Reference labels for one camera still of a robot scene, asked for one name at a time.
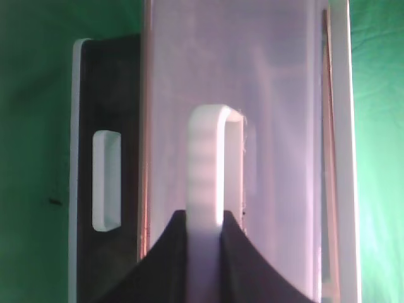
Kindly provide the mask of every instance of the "black plastic base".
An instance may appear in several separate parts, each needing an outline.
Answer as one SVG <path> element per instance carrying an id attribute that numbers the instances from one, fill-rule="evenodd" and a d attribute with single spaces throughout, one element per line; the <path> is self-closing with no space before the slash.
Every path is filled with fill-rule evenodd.
<path id="1" fill-rule="evenodd" d="M 137 263 L 140 36 L 87 40 L 81 48 L 77 200 L 77 303 L 96 302 Z M 121 133 L 121 227 L 92 227 L 92 144 L 98 130 Z"/>
<path id="2" fill-rule="evenodd" d="M 223 303 L 312 303 L 264 260 L 228 211 L 221 245 Z M 144 260 L 99 303 L 184 303 L 185 291 L 186 213 L 182 210 L 173 214 Z"/>

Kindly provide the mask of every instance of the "translucent plastic container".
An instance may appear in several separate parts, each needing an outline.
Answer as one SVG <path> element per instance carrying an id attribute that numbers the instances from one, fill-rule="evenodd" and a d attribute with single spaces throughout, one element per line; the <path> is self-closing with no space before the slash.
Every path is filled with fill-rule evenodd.
<path id="1" fill-rule="evenodd" d="M 191 114 L 245 117 L 243 227 L 309 298 L 321 293 L 321 11 L 315 0 L 154 0 L 148 22 L 150 244 L 185 209 Z"/>

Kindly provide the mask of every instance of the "plastic bin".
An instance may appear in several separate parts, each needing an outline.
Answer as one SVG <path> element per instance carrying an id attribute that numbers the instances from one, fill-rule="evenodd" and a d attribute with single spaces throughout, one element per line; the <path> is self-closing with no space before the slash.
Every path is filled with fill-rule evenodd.
<path id="1" fill-rule="evenodd" d="M 148 61 L 150 246 L 187 203 L 200 105 L 245 117 L 243 226 L 309 298 L 321 293 L 321 11 L 314 0 L 154 0 Z"/>

